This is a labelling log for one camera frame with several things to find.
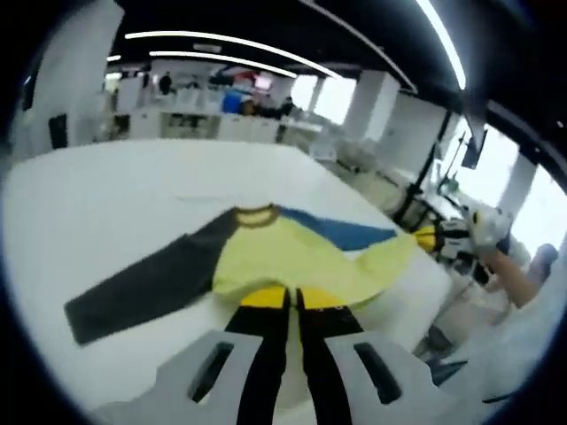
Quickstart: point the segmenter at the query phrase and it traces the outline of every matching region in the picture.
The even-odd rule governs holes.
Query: white table
[[[15,166],[4,190],[4,252],[14,304],[48,369],[88,409],[149,389],[160,364],[208,329],[223,329],[236,309],[209,296],[79,348],[63,305],[100,280],[251,197],[395,227],[309,156],[261,143],[157,140],[70,148]],[[449,288],[448,275],[416,249],[399,281],[358,312],[359,320],[413,350]],[[307,398],[297,322],[290,330],[295,336],[280,407]],[[314,423],[308,401],[291,416],[293,423]]]

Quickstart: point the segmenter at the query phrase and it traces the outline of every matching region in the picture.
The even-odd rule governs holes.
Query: dark gray sleeve
[[[232,211],[226,212],[67,302],[75,341],[88,344],[157,319],[207,293],[222,248],[236,228]]]

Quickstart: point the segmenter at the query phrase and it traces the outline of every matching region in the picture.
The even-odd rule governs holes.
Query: blue object
[[[372,228],[361,224],[315,217],[308,212],[279,207],[282,216],[297,221],[310,228],[316,234],[334,243],[341,251],[358,251],[368,248],[373,243],[387,241],[396,237],[396,231],[390,228]]]
[[[222,111],[225,113],[240,113],[242,96],[235,90],[230,90],[222,99]]]

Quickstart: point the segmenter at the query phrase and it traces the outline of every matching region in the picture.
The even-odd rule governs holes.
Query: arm
[[[482,260],[498,275],[494,285],[502,287],[516,307],[520,308],[535,298],[537,287],[526,279],[524,272],[508,256],[495,251],[483,256]]]

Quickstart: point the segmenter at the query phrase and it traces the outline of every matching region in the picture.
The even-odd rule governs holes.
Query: window
[[[335,124],[342,125],[353,100],[355,88],[356,80],[353,78],[327,77],[322,84],[321,95],[315,105],[315,113]]]
[[[455,158],[454,164],[459,164],[459,166],[455,168],[453,165],[449,176],[452,176],[455,171],[457,172],[456,180],[459,182],[461,192],[484,204],[496,207],[508,186],[519,148],[516,143],[495,128],[487,127],[485,146],[480,153],[477,168],[471,170],[460,166],[467,150],[466,143],[470,139],[469,126],[466,119],[462,118],[457,125],[454,139],[447,149],[441,173],[444,174],[447,171],[453,158]],[[459,147],[459,139],[463,134],[465,134],[465,137]]]
[[[567,196],[545,168],[538,166],[530,193],[512,226],[512,235],[535,254],[544,243],[557,249],[567,232]]]
[[[293,103],[298,108],[301,108],[304,111],[307,110],[309,103],[311,102],[311,97],[313,96],[316,83],[316,75],[300,75],[295,79],[295,82],[291,87],[291,99],[293,99]]]

